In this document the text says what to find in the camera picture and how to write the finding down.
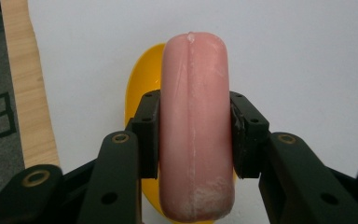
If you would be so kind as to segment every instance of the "yellow object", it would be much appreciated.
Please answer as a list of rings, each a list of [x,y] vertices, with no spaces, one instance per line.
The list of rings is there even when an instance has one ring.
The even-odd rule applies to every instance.
[[[160,88],[162,52],[164,46],[165,44],[158,44],[148,49],[139,58],[132,69],[126,92],[125,125],[127,125],[130,118],[135,116],[142,96],[149,91],[159,90]],[[159,205],[158,179],[142,179],[142,192],[145,194],[147,200],[162,214]],[[212,224],[213,222],[203,221],[196,223]]]

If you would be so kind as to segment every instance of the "white background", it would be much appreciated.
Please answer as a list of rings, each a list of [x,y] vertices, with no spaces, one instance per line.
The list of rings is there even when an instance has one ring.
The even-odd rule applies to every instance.
[[[327,165],[358,171],[358,1],[29,1],[62,169],[97,157],[123,129],[131,69],[189,31],[227,45],[230,89],[272,132],[302,137]],[[144,222],[168,223],[144,200]],[[267,223],[257,180],[237,182],[217,223]]]

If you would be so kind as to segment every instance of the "bolt hole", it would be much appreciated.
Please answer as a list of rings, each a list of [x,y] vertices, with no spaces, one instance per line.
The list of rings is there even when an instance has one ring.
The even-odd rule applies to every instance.
[[[127,142],[127,140],[129,140],[130,137],[125,134],[125,133],[119,133],[119,134],[116,134],[115,136],[113,136],[112,138],[112,141],[114,143],[124,143],[124,142]]]
[[[296,139],[290,134],[280,134],[278,139],[285,144],[294,144]]]
[[[325,203],[330,203],[332,205],[338,204],[338,199],[329,193],[322,193],[321,194],[322,200],[324,200]]]
[[[44,183],[50,177],[50,172],[47,170],[36,170],[28,174],[22,179],[22,185],[26,188],[31,188]]]
[[[30,182],[35,182],[35,181],[40,181],[41,179],[43,179],[45,177],[45,174],[42,174],[42,173],[37,173],[37,174],[34,174],[34,175],[31,175],[28,180]]]
[[[103,204],[112,204],[117,200],[117,194],[114,192],[105,193],[104,196],[101,198],[101,202]]]

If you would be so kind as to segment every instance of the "wooden surface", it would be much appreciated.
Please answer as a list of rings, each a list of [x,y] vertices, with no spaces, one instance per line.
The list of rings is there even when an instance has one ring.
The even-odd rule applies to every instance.
[[[27,0],[1,0],[25,167],[59,164]]]

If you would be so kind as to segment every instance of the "black metal bracket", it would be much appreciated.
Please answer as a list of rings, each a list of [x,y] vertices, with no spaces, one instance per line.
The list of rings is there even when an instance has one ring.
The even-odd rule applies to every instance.
[[[270,133],[243,95],[232,91],[230,100],[234,169],[260,177],[271,223],[358,223],[358,176],[324,166],[293,134]],[[148,92],[95,161],[66,175],[38,165],[14,176],[0,192],[0,223],[141,224],[140,179],[158,176],[158,113],[159,91]]]

